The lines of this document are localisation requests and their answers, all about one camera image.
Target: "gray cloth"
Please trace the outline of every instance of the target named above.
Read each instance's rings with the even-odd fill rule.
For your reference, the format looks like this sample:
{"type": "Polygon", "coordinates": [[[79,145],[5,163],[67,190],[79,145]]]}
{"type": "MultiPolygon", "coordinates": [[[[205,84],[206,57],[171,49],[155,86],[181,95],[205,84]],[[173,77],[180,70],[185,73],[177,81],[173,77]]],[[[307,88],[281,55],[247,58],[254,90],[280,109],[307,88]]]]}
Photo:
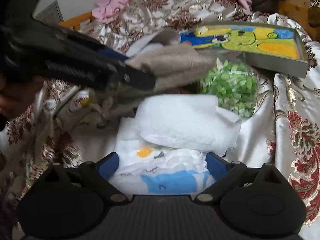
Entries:
{"type": "Polygon", "coordinates": [[[216,53],[199,54],[188,44],[177,44],[126,61],[136,69],[152,72],[156,76],[156,85],[152,91],[141,91],[117,84],[103,93],[97,93],[98,101],[104,100],[103,115],[109,120],[126,116],[147,96],[178,93],[172,89],[198,81],[215,65],[219,53],[217,50],[216,53]]]}

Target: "floral bedspread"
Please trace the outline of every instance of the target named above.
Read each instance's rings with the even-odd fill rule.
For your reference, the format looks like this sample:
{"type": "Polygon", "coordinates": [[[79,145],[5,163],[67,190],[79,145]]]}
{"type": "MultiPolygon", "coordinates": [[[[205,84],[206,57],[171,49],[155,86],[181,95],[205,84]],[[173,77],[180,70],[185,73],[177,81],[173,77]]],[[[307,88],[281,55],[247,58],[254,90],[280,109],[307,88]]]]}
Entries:
{"type": "MultiPolygon", "coordinates": [[[[320,44],[311,41],[299,24],[278,14],[248,16],[233,0],[130,0],[113,22],[93,22],[81,32],[125,53],[135,40],[164,26],[178,31],[222,20],[292,27],[303,39],[309,57],[307,78],[277,73],[268,79],[261,75],[254,115],[243,122],[236,148],[225,158],[250,167],[274,162],[307,206],[300,235],[306,240],[317,239],[320,44]]],[[[116,122],[108,123],[101,117],[99,104],[90,103],[92,93],[58,80],[45,82],[34,104],[0,133],[0,239],[23,236],[15,217],[16,206],[50,163],[73,167],[113,151],[116,122]]]]}

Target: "person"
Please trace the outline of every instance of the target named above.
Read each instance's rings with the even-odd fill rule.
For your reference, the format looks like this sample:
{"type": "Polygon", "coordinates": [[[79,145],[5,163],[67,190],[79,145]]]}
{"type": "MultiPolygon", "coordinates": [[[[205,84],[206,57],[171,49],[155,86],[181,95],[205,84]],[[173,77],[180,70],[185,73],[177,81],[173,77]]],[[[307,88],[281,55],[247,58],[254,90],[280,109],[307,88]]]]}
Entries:
{"type": "Polygon", "coordinates": [[[7,83],[0,74],[0,114],[9,119],[23,114],[35,100],[44,80],[42,77],[34,77],[28,83],[7,83]]]}

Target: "brown cardboard box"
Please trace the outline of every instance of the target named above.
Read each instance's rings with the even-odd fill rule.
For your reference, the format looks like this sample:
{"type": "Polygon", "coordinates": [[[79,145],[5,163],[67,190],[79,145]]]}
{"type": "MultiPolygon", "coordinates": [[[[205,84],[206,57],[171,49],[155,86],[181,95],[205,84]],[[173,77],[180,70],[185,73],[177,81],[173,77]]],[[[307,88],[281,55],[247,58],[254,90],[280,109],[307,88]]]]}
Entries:
{"type": "Polygon", "coordinates": [[[279,2],[278,13],[298,22],[314,41],[320,41],[320,28],[312,28],[308,9],[315,0],[284,0],[279,2]]]}
{"type": "Polygon", "coordinates": [[[320,27],[320,0],[316,0],[308,9],[308,22],[310,27],[320,27]]]}

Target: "green packaging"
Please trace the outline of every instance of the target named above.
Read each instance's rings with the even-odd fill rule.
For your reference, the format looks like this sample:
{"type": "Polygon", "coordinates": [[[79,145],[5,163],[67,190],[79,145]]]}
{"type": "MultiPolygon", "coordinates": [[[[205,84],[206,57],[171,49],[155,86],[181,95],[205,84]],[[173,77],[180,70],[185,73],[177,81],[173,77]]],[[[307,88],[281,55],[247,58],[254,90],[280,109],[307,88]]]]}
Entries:
{"type": "Polygon", "coordinates": [[[241,117],[251,117],[258,94],[258,76],[243,62],[223,64],[217,60],[217,66],[199,82],[199,93],[218,97],[219,107],[227,109],[241,117]]]}

